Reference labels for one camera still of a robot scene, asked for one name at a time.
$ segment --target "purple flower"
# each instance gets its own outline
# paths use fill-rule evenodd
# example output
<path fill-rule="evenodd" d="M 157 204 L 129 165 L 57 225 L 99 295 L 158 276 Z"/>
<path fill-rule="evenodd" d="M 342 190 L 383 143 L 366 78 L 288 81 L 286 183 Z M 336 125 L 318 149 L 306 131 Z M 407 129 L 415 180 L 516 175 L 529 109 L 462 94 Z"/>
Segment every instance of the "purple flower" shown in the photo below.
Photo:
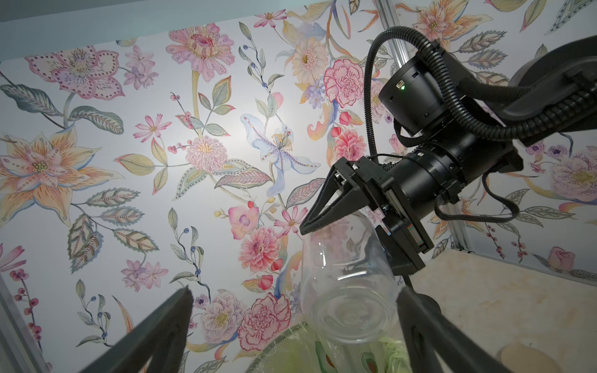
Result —
<path fill-rule="evenodd" d="M 207 305 L 209 305 L 209 303 L 210 303 L 210 301 L 207 298 L 207 295 L 201 294 L 200 296 L 197 297 L 197 299 L 195 299 L 194 306 L 197 308 L 200 308 L 202 310 L 205 310 L 207 308 Z"/>
<path fill-rule="evenodd" d="M 533 145 L 527 147 L 527 153 L 529 153 L 530 155 L 543 154 L 544 150 L 545 144 L 543 144 L 543 141 L 536 142 Z"/>
<path fill-rule="evenodd" d="M 551 158 L 561 160 L 568 153 L 568 149 L 564 145 L 550 146 L 547 150 L 547 155 Z"/>

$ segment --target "pink carnation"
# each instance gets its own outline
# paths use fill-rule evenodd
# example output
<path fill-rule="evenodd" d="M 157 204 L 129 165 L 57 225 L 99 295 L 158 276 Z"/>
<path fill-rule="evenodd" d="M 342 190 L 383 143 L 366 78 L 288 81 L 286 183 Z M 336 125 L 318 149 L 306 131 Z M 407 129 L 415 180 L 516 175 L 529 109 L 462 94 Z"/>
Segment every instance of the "pink carnation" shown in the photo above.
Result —
<path fill-rule="evenodd" d="M 363 69 L 350 60 L 336 60 L 324 74 L 325 93 L 340 107 L 352 105 L 363 96 Z"/>
<path fill-rule="evenodd" d="M 193 140 L 185 158 L 196 169 L 204 169 L 212 173 L 222 169 L 228 154 L 226 148 L 217 139 L 203 136 Z"/>
<path fill-rule="evenodd" d="M 232 226 L 231 231 L 234 239 L 243 239 L 247 233 L 251 233 L 259 221 L 259 209 L 257 207 L 247 208 L 246 206 L 231 207 L 228 210 L 228 219 Z"/>
<path fill-rule="evenodd" d="M 253 231 L 250 238 L 245 238 L 241 245 L 242 267 L 251 267 L 252 272 L 269 268 L 278 258 L 278 236 L 271 228 L 261 227 Z"/>
<path fill-rule="evenodd" d="M 363 156 L 364 151 L 363 136 L 359 136 L 355 130 L 343 131 L 336 137 L 336 145 L 334 145 L 336 159 L 345 157 L 349 161 L 357 161 Z"/>
<path fill-rule="evenodd" d="M 271 293 L 267 293 L 267 297 L 256 300 L 242 317 L 238 328 L 241 348 L 245 351 L 263 350 L 290 325 L 290 317 L 290 305 L 286 296 L 276 299 Z"/>

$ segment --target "marble surface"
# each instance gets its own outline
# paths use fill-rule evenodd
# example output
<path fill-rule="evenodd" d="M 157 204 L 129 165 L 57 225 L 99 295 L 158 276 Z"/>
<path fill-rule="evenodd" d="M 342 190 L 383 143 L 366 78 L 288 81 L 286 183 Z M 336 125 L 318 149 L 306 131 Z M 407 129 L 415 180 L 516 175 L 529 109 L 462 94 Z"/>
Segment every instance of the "marble surface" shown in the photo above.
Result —
<path fill-rule="evenodd" d="M 417 292 L 492 356 L 537 349 L 562 372 L 597 372 L 597 287 L 446 250 L 412 276 Z"/>

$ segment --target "clear plastic cup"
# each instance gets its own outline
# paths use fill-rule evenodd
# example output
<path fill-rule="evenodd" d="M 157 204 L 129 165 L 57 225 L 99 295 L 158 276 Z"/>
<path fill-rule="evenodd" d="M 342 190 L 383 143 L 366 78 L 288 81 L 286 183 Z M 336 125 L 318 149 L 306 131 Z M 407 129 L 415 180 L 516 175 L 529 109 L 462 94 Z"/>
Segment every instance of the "clear plastic cup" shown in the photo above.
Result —
<path fill-rule="evenodd" d="M 303 316 L 326 338 L 374 341 L 397 320 L 398 284 L 360 212 L 305 235 L 302 268 Z"/>

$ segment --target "pink rose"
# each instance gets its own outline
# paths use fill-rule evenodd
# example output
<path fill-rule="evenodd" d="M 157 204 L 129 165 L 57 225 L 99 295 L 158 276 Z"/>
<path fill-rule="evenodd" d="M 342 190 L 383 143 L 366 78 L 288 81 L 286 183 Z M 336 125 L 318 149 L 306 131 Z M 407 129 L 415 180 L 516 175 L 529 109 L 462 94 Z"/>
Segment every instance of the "pink rose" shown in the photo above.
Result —
<path fill-rule="evenodd" d="M 273 284 L 273 276 L 265 275 L 259 279 L 258 286 L 261 288 L 261 290 L 268 290 L 269 288 L 272 287 L 272 284 Z"/>
<path fill-rule="evenodd" d="M 259 209 L 257 207 L 247 208 L 246 206 L 231 207 L 228 209 L 228 219 L 232 226 L 231 231 L 234 239 L 243 239 L 247 233 L 251 233 L 257 226 Z"/>
<path fill-rule="evenodd" d="M 357 161 L 365 151 L 365 140 L 355 130 L 343 131 L 336 137 L 334 154 L 336 159 L 345 157 L 349 161 Z"/>
<path fill-rule="evenodd" d="M 242 317 L 238 328 L 238 339 L 245 351 L 263 348 L 280 332 L 290 325 L 290 306 L 285 295 L 276 299 L 267 293 L 264 299 L 258 299 Z"/>
<path fill-rule="evenodd" d="M 278 258 L 278 236 L 271 228 L 261 227 L 245 238 L 241 245 L 242 267 L 251 267 L 252 272 L 264 271 Z"/>
<path fill-rule="evenodd" d="M 549 267 L 569 272 L 574 267 L 575 253 L 554 246 L 549 252 L 547 262 Z"/>
<path fill-rule="evenodd" d="M 340 107 L 352 105 L 363 97 L 363 69 L 350 60 L 336 60 L 324 74 L 325 93 Z"/>

